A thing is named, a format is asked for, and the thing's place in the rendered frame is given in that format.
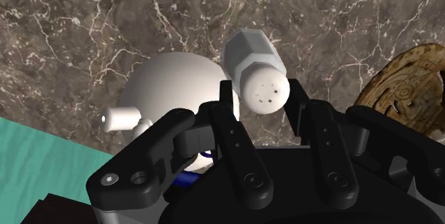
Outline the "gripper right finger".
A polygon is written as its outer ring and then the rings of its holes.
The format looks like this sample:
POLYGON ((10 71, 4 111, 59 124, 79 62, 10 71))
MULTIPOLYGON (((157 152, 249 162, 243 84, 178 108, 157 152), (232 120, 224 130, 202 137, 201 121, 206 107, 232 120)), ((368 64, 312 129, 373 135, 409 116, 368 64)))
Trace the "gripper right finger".
POLYGON ((366 106, 336 111, 311 99, 291 79, 285 113, 302 145, 309 146, 317 192, 335 206, 352 206, 363 184, 356 167, 398 190, 415 186, 445 207, 445 146, 366 106))

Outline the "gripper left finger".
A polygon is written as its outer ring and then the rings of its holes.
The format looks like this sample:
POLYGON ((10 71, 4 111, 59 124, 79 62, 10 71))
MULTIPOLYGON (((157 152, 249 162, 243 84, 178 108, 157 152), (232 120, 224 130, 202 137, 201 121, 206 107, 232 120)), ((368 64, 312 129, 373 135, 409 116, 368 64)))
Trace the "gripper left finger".
POLYGON ((243 124, 233 112, 232 83, 220 82, 218 101, 197 113, 167 112, 86 182, 91 205, 100 210, 134 210, 158 202, 197 154, 210 151, 228 171, 236 198, 259 210, 273 197, 273 182, 243 124))

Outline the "white salt shaker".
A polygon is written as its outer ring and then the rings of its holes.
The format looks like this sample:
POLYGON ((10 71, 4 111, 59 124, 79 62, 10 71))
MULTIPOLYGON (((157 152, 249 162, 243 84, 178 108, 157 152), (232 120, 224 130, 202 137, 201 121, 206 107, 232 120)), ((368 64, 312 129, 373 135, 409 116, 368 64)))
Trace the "white salt shaker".
POLYGON ((254 113, 274 113, 289 98, 287 69, 260 29, 235 31, 222 47, 220 65, 236 94, 254 113))

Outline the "tan carved round disc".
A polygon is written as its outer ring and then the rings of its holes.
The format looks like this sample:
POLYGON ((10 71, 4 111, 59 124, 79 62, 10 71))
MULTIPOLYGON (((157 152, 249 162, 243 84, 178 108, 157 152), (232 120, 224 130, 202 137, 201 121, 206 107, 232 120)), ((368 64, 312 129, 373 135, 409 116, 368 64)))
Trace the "tan carved round disc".
POLYGON ((434 140, 445 139, 445 46, 421 44, 392 59, 354 102, 434 140))

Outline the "white round figure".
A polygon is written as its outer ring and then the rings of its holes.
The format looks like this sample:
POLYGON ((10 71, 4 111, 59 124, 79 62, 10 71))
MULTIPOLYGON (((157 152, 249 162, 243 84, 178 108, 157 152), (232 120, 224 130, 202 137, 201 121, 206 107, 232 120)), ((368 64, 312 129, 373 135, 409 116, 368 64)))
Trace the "white round figure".
POLYGON ((101 116, 105 132, 120 131, 128 140, 151 127, 167 112, 185 108, 195 114, 194 126, 175 135, 172 160, 159 179, 189 183, 191 172, 212 164, 215 147, 208 112, 200 106, 219 98, 226 76, 210 59, 186 52, 161 54, 144 61, 128 79, 118 106, 101 116))

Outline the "dark brown block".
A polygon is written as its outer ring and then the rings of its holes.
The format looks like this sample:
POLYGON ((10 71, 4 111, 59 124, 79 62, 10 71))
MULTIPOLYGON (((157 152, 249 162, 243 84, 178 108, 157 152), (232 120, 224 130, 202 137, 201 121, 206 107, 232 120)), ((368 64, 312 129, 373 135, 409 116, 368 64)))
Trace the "dark brown block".
POLYGON ((20 224, 98 224, 98 221, 90 205, 48 193, 20 224))

